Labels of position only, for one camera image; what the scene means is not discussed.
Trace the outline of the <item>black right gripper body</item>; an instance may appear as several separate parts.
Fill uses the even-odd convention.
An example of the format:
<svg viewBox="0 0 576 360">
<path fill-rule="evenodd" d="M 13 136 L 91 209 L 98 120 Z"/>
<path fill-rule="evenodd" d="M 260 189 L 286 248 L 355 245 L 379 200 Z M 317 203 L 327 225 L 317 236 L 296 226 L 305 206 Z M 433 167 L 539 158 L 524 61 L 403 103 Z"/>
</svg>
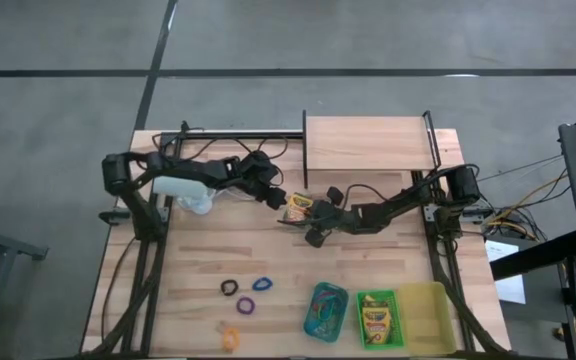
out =
<svg viewBox="0 0 576 360">
<path fill-rule="evenodd" d="M 342 201 L 345 195 L 337 188 L 330 187 L 326 193 L 327 200 L 315 200 L 315 213 L 306 220 L 312 219 L 314 223 L 306 232 L 306 242 L 315 248 L 321 248 L 325 239 L 333 230 L 353 232 L 358 223 L 358 216 L 352 211 L 345 210 Z"/>
</svg>

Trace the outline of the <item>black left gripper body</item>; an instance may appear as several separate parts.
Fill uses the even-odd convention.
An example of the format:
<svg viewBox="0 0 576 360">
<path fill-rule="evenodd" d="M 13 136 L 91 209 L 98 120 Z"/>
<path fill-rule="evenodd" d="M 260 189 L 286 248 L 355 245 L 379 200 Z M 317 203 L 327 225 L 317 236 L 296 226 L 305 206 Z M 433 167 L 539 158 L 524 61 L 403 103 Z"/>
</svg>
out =
<svg viewBox="0 0 576 360">
<path fill-rule="evenodd" d="M 286 205 L 286 192 L 271 180 L 279 174 L 278 168 L 270 161 L 269 156 L 259 150 L 249 153 L 240 163 L 242 182 L 240 189 L 256 201 L 265 202 L 271 209 Z"/>
</svg>

